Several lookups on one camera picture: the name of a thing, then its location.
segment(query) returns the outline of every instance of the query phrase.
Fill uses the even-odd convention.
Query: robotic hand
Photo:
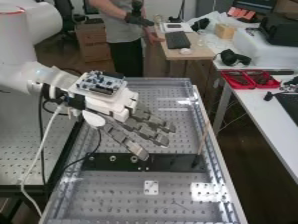
[[[176,127],[139,102],[139,93],[128,89],[123,75],[92,71],[78,79],[67,91],[50,86],[50,93],[52,100],[64,99],[68,107],[83,111],[90,125],[103,129],[143,161],[150,157],[148,151],[115,124],[156,145],[170,145],[167,134],[175,133]]]

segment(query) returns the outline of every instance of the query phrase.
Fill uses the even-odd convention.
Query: black pants
[[[126,43],[110,43],[116,72],[127,77],[143,77],[142,39]]]

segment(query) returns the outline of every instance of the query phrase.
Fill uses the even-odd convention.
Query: red tray
[[[260,89],[276,89],[280,88],[281,83],[272,77],[272,75],[263,70],[247,70],[245,74],[256,83],[256,87]]]
[[[221,72],[223,77],[235,89],[255,89],[256,83],[241,70],[225,70]]]

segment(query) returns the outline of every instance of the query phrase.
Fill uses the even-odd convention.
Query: white desk
[[[293,77],[275,76],[279,80],[289,80]],[[225,82],[213,129],[215,133],[219,134],[233,93],[298,184],[298,126],[276,97],[269,102],[264,100],[268,91],[281,92],[279,89],[236,90]]]
[[[231,49],[233,50],[235,53],[237,54],[244,54],[235,46],[232,40],[224,40],[217,37],[215,33],[207,33],[204,32],[200,35],[200,38],[203,39],[204,44],[209,47],[209,49],[213,51],[213,53],[217,55],[220,54],[224,50]],[[271,71],[283,71],[283,70],[289,70],[288,67],[281,67],[281,66],[257,66],[255,62],[252,61],[249,66],[245,66],[243,63],[239,63],[236,66],[227,66],[223,63],[221,56],[219,55],[216,59],[213,60],[215,67],[217,71],[221,70],[229,70],[229,69],[261,69],[261,70],[271,70]]]

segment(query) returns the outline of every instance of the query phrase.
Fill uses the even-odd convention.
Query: black cable
[[[98,149],[100,148],[100,144],[102,144],[102,132],[100,132],[100,129],[99,129],[99,138],[100,138],[100,139],[99,139],[99,144],[98,144],[95,150],[94,150],[91,153],[87,153],[87,155],[86,155],[82,159],[79,159],[79,160],[74,161],[72,163],[70,163],[70,164],[62,169],[62,174],[64,173],[64,171],[66,171],[72,165],[75,165],[75,164],[79,163],[80,161],[84,161],[86,159],[90,159],[90,158],[95,155]]]
[[[186,0],[183,0],[179,18],[184,20],[184,11],[186,11]]]
[[[47,105],[48,102],[51,102],[51,101],[50,101],[50,100],[46,100],[46,101],[43,102],[43,109],[44,109],[48,113],[54,114],[55,112],[51,111],[51,110],[46,107],[46,105]]]
[[[43,125],[43,114],[42,114],[43,92],[44,92],[44,86],[42,87],[42,90],[40,90],[40,96],[39,96],[39,128],[40,128],[40,142],[43,141],[43,138],[44,138],[44,125]],[[42,161],[42,178],[43,178],[43,184],[44,184],[46,200],[48,200],[48,186],[47,186],[47,180],[46,180],[46,159],[44,159],[44,149],[42,150],[40,161]]]

